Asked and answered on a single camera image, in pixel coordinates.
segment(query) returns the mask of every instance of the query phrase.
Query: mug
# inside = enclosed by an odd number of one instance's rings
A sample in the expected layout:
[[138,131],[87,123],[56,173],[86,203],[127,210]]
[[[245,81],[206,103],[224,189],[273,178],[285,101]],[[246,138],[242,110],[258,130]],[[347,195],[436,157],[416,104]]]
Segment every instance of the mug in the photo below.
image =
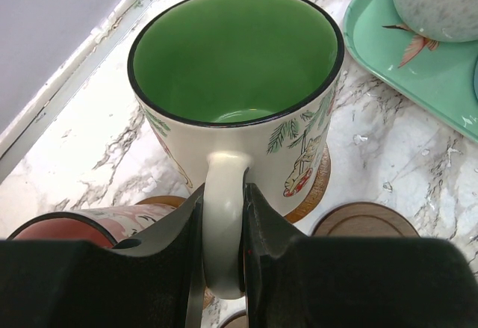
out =
[[86,240],[112,248],[178,208],[181,197],[150,197],[133,206],[49,212],[21,225],[8,240]]
[[394,0],[405,24],[442,42],[478,40],[478,0]]
[[128,78],[192,192],[205,182],[207,286],[235,299],[244,182],[281,215],[306,198],[326,144],[344,41],[308,0],[186,0],[156,16]]

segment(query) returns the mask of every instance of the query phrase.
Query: bird print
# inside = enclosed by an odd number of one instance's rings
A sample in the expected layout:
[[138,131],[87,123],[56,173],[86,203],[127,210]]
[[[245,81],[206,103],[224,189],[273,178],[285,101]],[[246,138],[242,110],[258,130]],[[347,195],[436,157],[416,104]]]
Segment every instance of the bird print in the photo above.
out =
[[399,68],[407,64],[411,59],[415,58],[423,50],[423,48],[427,47],[430,51],[434,51],[438,48],[440,44],[440,42],[438,42],[437,40],[432,40],[427,37],[423,37],[419,34],[416,34],[406,24],[383,25],[383,28],[400,29],[402,31],[409,31],[414,34],[414,36],[412,37],[412,42],[409,44],[409,46],[406,47],[405,53],[403,53],[402,62],[398,66]]

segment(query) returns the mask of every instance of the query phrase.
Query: marble countertop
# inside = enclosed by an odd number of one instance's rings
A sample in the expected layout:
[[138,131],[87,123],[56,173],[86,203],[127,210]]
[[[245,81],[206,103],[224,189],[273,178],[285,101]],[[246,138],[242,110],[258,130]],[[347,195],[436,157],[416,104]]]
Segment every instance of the marble countertop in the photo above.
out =
[[[48,211],[128,205],[161,194],[186,196],[138,108],[126,75],[139,30],[181,0],[154,0],[0,185],[0,237]],[[340,24],[350,0],[312,0]],[[298,222],[304,232],[346,202],[382,203],[422,236],[451,240],[478,276],[478,145],[383,84],[350,56],[344,63],[328,145],[325,197]],[[244,309],[215,300],[205,327]]]

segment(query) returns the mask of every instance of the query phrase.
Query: wooden coaster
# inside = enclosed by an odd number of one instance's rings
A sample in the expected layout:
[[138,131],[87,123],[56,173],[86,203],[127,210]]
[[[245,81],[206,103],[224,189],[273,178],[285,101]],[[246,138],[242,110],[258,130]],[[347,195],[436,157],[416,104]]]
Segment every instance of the wooden coaster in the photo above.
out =
[[179,196],[153,196],[147,199],[142,199],[137,205],[170,205],[174,208],[178,208],[182,203],[186,201],[184,197]]
[[228,323],[221,326],[221,328],[247,328],[247,317],[245,315],[240,315],[238,317],[232,318]]
[[208,308],[213,298],[214,295],[211,293],[211,291],[209,291],[209,288],[206,287],[206,289],[204,290],[204,301],[202,302],[202,309]]
[[329,212],[317,225],[314,236],[418,237],[401,214],[371,202],[343,205]]
[[303,219],[317,207],[326,192],[327,185],[329,184],[331,169],[332,165],[330,161],[329,147],[326,145],[323,150],[322,158],[320,159],[319,170],[317,171],[317,176],[315,177],[312,189],[300,205],[298,205],[292,212],[285,215],[285,218],[290,223],[296,223],[298,220]]

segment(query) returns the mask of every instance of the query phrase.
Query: teal tray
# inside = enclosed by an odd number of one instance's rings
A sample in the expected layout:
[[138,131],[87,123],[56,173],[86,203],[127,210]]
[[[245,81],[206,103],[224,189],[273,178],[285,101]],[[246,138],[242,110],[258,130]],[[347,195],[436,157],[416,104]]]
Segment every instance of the teal tray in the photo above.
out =
[[478,142],[478,99],[473,89],[478,41],[429,43],[418,37],[412,52],[426,45],[399,67],[416,34],[384,26],[401,23],[393,0],[353,0],[344,20],[347,49],[366,70]]

